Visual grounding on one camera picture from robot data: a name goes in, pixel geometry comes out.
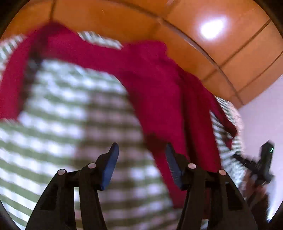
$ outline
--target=wooden panel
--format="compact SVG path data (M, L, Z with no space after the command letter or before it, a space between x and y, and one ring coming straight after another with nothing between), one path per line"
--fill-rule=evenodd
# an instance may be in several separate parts
M244 104L266 90L273 82L275 82L283 74L283 54L257 79L247 85L239 92Z
M94 31L119 41L147 39L155 20L118 3L57 0L53 18L74 31Z
M157 15L167 13L178 0L120 0L144 8Z
M237 109L239 109L243 106L242 103L240 102L239 98L236 95L230 97L228 99L228 101L230 101Z
M230 59L222 70L239 91L261 74L283 51L283 39L272 22L246 47Z
M181 0L167 19L221 65L269 18L253 0Z
M25 4L25 7L26 7L26 6L31 6L31 5L33 5L33 4L37 4L37 3L39 3L39 2L44 2L44 1L46 1L46 0L29 0L29 1L27 2L27 4Z
M168 56L199 79L204 79L214 70L214 66L199 51L169 28L161 25L153 39L165 42Z
M49 20L52 0L27 3L13 18L1 38L29 32Z
M228 84L224 76L220 72L215 72L202 84L215 96L228 100L233 94L232 87Z

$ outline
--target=striped fabric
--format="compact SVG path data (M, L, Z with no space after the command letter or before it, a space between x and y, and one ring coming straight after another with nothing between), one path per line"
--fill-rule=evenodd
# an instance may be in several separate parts
M121 49L115 40L93 32L79 33L91 43ZM24 39L0 43L0 75L9 55ZM81 169L95 162L117 142L120 154L111 182L99 199L108 229L173 230L180 210L172 209L165 184L143 143L139 121L127 92L112 75L58 60L29 61L22 97L26 99L19 123L0 123L0 200L16 224L24 229L40 195L61 168ZM217 98L233 122L227 101ZM223 126L211 114L222 165L238 186L244 169L223 142ZM75 216L82 229L79 191Z

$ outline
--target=cloth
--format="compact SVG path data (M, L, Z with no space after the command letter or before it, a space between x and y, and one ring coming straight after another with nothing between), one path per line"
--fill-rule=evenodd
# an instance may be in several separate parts
M234 125L237 129L237 135L239 137L239 140L241 141L241 155L245 156L246 154L245 154L245 145L243 138L244 122L236 107L231 102L229 102L228 105L229 105L229 110L231 111L231 115L235 121Z
M148 149L169 189L175 207L182 207L185 192L174 184L165 158L167 142L205 170L221 169L209 111L233 137L235 126L199 79L182 70L155 41L109 49L84 42L66 27L51 22L30 33L11 56L0 88L0 117L17 119L23 72L31 55L57 58L84 68L113 74L126 88L141 123ZM231 148L232 138L226 140Z
M79 35L92 43L121 48L118 41L93 32ZM0 43L0 76L23 39L15 36ZM32 76L35 80L30 85ZM29 60L25 81L21 97L27 100L19 123L0 123L0 199L21 229L57 170L72 171L95 161L109 150L114 137L119 138L120 155L109 187L99 192L108 229L176 229L180 210L172 208L160 172L143 145L141 127L127 92L113 75L54 59L43 60L39 66ZM216 99L234 123L228 102ZM236 136L229 150L223 125L213 113L211 121L221 164L238 185L241 168L232 165L236 162L229 156L241 144ZM77 189L74 199L80 229Z

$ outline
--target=red cloth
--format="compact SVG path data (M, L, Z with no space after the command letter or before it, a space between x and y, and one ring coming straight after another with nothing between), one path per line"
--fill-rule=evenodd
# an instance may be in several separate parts
M185 192L173 182L164 154L165 144L171 142L176 152L190 157L205 170L217 172L221 163L209 111L233 137L236 128L199 79L166 56L164 43L143 41L123 45L122 50L116 50L90 44L56 22L31 32L14 51L3 74L0 118L17 119L23 73L32 54L113 74L129 94L174 206L182 207Z

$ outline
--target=white wall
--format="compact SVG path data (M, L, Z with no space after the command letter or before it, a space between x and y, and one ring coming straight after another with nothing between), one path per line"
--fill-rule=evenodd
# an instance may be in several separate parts
M268 140L275 143L271 164L271 171L276 176L272 214L283 200L283 75L239 112L245 124L247 155L258 157L261 145Z

